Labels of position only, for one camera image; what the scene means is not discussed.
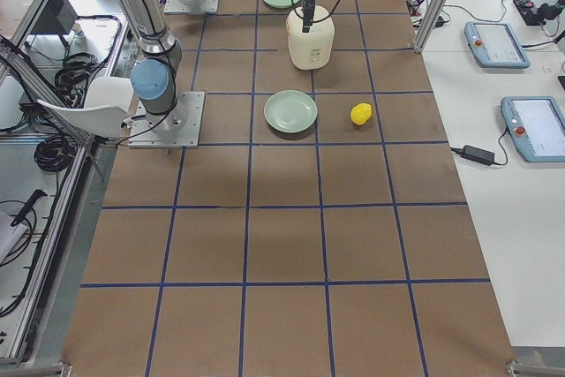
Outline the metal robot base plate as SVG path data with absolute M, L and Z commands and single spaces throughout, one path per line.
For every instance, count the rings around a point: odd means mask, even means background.
M 132 138 L 127 140 L 127 145 L 133 148 L 197 147 L 204 103 L 204 92 L 178 94 L 177 106 L 157 124 L 161 118 L 148 115 L 139 102 L 136 114 L 142 118 L 132 123 Z

